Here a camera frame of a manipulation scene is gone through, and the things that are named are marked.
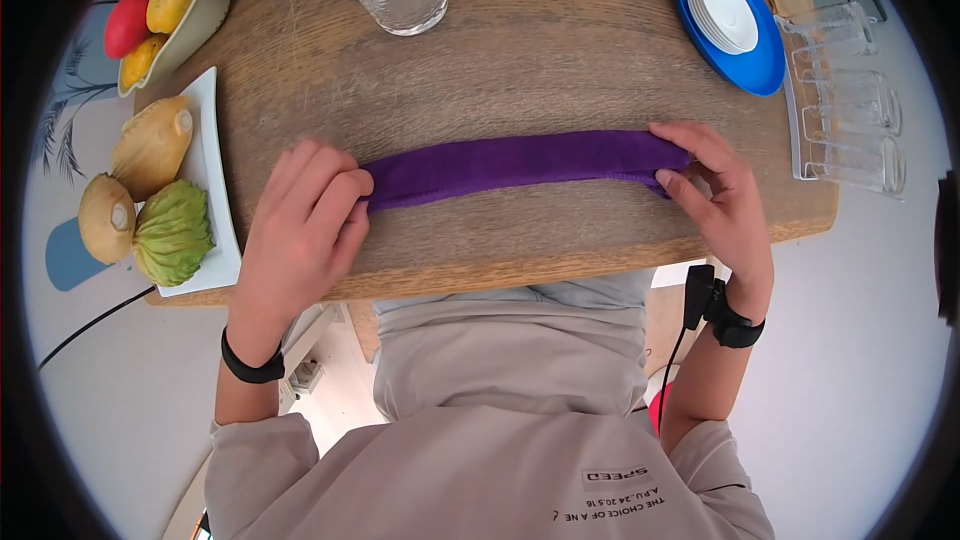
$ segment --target blue plate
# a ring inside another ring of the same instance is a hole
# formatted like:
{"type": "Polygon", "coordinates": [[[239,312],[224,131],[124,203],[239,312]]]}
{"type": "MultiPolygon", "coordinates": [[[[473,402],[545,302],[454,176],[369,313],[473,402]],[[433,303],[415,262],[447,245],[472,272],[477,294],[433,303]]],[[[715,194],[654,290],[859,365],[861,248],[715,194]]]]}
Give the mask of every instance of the blue plate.
{"type": "Polygon", "coordinates": [[[693,44],[726,81],[758,97],[769,97],[780,90],[786,75],[786,54],[777,22],[763,0],[747,0],[756,18],[759,40],[756,48],[742,54],[726,54],[707,39],[690,15],[687,0],[677,0],[679,18],[693,44]]]}

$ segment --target sweatshirt sleeve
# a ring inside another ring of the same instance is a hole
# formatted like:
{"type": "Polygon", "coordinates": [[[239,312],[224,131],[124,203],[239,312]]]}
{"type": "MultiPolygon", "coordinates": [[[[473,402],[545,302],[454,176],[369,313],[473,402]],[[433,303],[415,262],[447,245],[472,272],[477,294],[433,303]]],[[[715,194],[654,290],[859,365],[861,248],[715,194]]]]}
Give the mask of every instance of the sweatshirt sleeve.
{"type": "Polygon", "coordinates": [[[243,533],[320,460],[310,424],[299,413],[214,423],[211,436],[203,493],[211,532],[224,540],[243,533]]]}
{"type": "Polygon", "coordinates": [[[729,524],[739,538],[774,538],[774,528],[754,494],[726,421],[704,421],[670,454],[680,478],[713,519],[729,524]]]}

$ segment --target person's right hand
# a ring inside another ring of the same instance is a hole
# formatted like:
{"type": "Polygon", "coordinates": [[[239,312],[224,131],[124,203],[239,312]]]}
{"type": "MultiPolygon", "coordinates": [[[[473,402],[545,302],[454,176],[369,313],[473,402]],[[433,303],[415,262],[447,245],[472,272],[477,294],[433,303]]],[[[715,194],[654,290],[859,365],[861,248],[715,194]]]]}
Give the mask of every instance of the person's right hand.
{"type": "Polygon", "coordinates": [[[293,318],[347,275],[370,229],[368,203],[357,201],[373,190],[374,178],[346,152],[312,139],[283,151],[229,301],[227,337],[241,361],[266,363],[293,318]]]}
{"type": "Polygon", "coordinates": [[[657,171],[656,181],[690,215],[710,252],[733,272],[726,292],[729,306],[759,325],[773,291],[774,264],[761,194],[750,165],[705,123],[650,123],[650,131],[688,150],[695,159],[685,174],[657,171]],[[691,184],[690,175],[702,177],[713,198],[691,184]]]}

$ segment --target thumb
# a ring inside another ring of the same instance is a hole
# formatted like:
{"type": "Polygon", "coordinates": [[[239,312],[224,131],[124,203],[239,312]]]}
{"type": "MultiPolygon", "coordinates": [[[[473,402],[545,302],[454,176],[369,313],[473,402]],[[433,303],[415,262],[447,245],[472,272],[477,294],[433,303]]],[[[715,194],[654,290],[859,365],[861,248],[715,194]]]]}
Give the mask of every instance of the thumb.
{"type": "Polygon", "coordinates": [[[703,196],[696,186],[682,174],[670,169],[659,169],[656,172],[656,181],[666,190],[666,194],[673,198],[680,208],[686,211],[697,227],[714,216],[716,206],[709,198],[703,196]]]}
{"type": "Polygon", "coordinates": [[[330,258],[330,269],[341,278],[351,272],[360,246],[370,232],[370,219],[367,217],[366,200],[353,206],[350,215],[343,222],[337,241],[333,244],[333,255],[330,258]]]}

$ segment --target wooden table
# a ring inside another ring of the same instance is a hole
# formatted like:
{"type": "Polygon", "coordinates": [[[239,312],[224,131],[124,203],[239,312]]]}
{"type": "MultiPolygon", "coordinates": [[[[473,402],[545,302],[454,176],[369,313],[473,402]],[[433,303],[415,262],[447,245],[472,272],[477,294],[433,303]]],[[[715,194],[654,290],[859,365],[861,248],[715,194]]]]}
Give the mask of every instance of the wooden table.
{"type": "MultiPolygon", "coordinates": [[[[356,0],[232,0],[220,30],[172,77],[140,90],[136,109],[218,67],[240,246],[273,162],[302,135],[329,138],[363,163],[453,140],[671,119],[712,124],[750,162],[774,242],[833,225],[836,186],[791,176],[784,95],[759,98],[723,81],[690,42],[675,0],[449,3],[434,29],[399,38],[356,0]]],[[[325,299],[466,292],[706,254],[675,204],[636,185],[508,188],[378,213],[354,270],[325,299]]],[[[229,292],[148,300],[222,305],[229,292]]]]}

